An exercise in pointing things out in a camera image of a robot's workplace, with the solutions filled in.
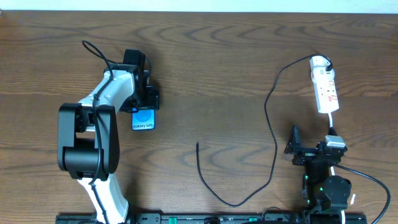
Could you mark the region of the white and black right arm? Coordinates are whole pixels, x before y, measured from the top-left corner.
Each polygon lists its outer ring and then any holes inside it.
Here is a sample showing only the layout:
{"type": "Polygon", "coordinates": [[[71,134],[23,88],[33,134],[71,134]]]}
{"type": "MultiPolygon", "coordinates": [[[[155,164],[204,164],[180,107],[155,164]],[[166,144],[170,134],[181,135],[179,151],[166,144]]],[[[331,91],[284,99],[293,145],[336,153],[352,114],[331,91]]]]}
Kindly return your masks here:
{"type": "Polygon", "coordinates": [[[293,165],[305,168],[302,195],[307,200],[308,209],[302,216],[307,223],[321,215],[335,216],[343,221],[341,213],[348,208],[351,182],[333,174],[330,169],[341,162],[346,151],[343,138],[333,128],[315,147],[304,147],[298,127],[292,126],[284,153],[294,156],[293,165]]]}

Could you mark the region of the blue Galaxy smartphone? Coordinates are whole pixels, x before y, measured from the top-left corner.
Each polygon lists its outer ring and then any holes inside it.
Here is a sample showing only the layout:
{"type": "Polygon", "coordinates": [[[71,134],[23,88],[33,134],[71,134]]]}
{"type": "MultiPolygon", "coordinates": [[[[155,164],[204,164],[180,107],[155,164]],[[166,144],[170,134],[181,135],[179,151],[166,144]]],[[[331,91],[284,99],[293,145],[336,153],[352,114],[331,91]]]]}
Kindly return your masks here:
{"type": "Polygon", "coordinates": [[[134,111],[132,114],[132,130],[145,131],[155,128],[155,111],[140,110],[134,111]]]}

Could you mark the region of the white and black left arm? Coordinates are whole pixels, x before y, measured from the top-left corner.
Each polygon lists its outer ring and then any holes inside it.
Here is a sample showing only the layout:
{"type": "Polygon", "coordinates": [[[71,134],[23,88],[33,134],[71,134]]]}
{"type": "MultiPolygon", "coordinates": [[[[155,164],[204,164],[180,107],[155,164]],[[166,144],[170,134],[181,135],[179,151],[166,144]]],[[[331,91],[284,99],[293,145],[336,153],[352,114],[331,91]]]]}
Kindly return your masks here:
{"type": "Polygon", "coordinates": [[[153,115],[159,109],[150,73],[144,62],[110,63],[89,95],[59,108],[58,166],[86,190],[95,213],[57,215],[56,223],[135,222],[116,175],[121,152],[116,115],[153,115]]]}

